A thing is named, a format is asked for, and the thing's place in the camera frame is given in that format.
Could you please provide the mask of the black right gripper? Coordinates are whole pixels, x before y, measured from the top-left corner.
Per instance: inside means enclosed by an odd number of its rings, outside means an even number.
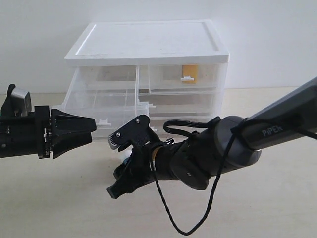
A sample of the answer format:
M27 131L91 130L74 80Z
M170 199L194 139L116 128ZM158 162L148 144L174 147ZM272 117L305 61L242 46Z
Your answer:
M107 188L111 198L133 193L135 190L155 182L178 181L170 168L171 157L178 149L174 139L148 143L142 148L133 148L128 163L121 163L113 171L116 181Z

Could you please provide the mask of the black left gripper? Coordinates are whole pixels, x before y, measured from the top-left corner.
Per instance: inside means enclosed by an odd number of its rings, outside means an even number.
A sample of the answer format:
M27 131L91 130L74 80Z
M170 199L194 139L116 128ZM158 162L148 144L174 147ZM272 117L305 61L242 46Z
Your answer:
M93 118L81 117L36 106L25 117L0 117L0 157L36 154L56 159L60 155L92 142L96 131ZM53 137L61 137L53 142Z

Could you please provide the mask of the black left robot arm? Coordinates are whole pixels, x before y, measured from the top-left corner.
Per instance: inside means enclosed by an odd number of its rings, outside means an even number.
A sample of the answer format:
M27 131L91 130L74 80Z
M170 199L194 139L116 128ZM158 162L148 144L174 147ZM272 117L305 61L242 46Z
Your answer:
M96 121L67 114L49 106L36 106L23 117L0 118L0 157L36 154L60 155L92 142Z

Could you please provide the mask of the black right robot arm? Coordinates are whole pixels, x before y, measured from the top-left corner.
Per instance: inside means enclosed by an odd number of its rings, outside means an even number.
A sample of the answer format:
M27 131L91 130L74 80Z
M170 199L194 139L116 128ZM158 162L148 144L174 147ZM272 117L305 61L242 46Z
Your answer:
M113 172L112 198L157 180L180 181L205 190L210 178L256 163L263 149L301 137L317 136L317 81L312 79L248 118L215 117L208 122L173 119L165 132L184 137L162 141L139 115L112 133L113 150L131 147L131 155Z

